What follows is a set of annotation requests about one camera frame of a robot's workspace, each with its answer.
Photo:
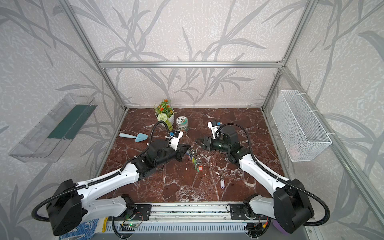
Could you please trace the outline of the keyring with coloured key tags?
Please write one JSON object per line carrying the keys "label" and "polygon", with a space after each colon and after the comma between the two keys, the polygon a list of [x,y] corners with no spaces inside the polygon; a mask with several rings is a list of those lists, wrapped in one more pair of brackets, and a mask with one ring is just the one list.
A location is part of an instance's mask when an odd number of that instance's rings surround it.
{"label": "keyring with coloured key tags", "polygon": [[203,171],[203,165],[201,159],[198,157],[197,151],[192,147],[186,152],[189,159],[194,164],[195,170],[199,173]]}

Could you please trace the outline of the lilac key tag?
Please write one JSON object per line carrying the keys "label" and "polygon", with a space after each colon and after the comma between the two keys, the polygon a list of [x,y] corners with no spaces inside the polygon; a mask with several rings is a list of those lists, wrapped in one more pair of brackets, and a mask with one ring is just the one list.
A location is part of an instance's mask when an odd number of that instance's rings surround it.
{"label": "lilac key tag", "polygon": [[220,188],[225,189],[225,180],[224,179],[220,179]]}

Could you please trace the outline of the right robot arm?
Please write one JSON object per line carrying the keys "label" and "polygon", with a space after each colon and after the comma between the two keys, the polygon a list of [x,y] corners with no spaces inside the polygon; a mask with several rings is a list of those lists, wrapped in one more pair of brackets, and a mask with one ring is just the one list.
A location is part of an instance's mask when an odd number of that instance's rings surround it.
{"label": "right robot arm", "polygon": [[290,180],[263,164],[251,146],[245,148],[236,131],[238,124],[211,121],[208,128],[212,136],[197,139],[206,151],[218,151],[259,182],[271,195],[270,198],[253,196],[244,201],[245,213],[253,219],[264,215],[274,219],[287,233],[292,234],[301,226],[317,227],[331,217],[328,205],[318,196],[307,191],[298,179]]}

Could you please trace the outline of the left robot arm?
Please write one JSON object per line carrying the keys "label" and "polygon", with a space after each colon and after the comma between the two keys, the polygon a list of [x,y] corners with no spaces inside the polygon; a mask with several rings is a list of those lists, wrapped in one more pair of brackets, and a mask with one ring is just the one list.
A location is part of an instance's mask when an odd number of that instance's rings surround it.
{"label": "left robot arm", "polygon": [[62,182],[52,197],[34,207],[32,218],[49,222],[54,236],[61,236],[90,220],[121,217],[135,208],[132,199],[129,196],[102,197],[149,177],[172,160],[182,162],[191,147],[180,143],[182,136],[180,131],[167,130],[165,139],[149,140],[142,153],[117,170],[78,183],[71,179]]}

